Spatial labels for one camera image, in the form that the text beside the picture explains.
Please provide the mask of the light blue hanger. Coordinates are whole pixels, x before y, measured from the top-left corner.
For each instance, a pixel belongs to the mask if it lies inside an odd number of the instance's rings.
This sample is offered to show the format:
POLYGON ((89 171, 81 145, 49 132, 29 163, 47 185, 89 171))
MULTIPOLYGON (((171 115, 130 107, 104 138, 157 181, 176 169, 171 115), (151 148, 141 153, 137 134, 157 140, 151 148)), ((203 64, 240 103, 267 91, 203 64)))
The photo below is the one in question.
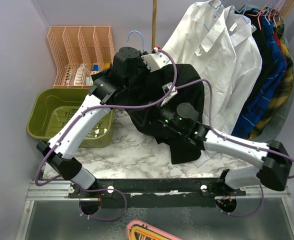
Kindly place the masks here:
POLYGON ((127 42, 127 43, 129 42, 131 35, 134 34, 134 33, 135 33, 135 34, 138 34, 138 35, 140 36, 140 38, 141 38, 141 48, 142 48, 142 52, 145 52, 145 41, 144 41, 144 36, 143 36, 143 34, 142 34, 140 31, 138 31, 138 30, 131 30, 131 31, 128 33, 128 35, 127 35, 127 40, 126 40, 126 42, 127 42))

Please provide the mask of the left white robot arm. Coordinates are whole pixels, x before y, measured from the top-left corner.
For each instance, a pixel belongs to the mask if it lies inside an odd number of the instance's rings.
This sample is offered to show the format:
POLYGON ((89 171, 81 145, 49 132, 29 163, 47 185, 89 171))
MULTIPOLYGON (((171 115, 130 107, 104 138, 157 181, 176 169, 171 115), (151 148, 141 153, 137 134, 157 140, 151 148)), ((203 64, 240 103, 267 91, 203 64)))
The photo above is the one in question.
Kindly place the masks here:
POLYGON ((93 197, 98 190, 97 178, 75 159, 77 149, 111 110, 141 111, 158 106, 162 96, 139 103, 133 94, 147 76, 167 63, 168 58, 157 48, 151 54, 133 47, 120 48, 110 68, 91 76, 93 84, 67 124, 48 142, 37 144, 44 156, 42 163, 48 163, 59 177, 78 185, 84 196, 93 197))

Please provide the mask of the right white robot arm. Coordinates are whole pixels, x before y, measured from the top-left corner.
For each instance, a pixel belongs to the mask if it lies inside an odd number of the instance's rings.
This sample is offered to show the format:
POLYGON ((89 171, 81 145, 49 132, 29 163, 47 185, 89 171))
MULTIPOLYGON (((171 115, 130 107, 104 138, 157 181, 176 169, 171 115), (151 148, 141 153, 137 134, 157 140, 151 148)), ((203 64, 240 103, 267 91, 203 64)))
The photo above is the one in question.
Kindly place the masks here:
POLYGON ((227 154, 250 164, 221 173, 216 184, 221 195, 227 196, 234 190, 254 185, 284 191, 292 163, 280 142, 250 142, 222 133, 199 122, 199 113, 187 102, 179 104, 175 110, 161 107, 158 120, 169 131, 164 142, 169 145, 173 164, 195 161, 205 150, 227 154))

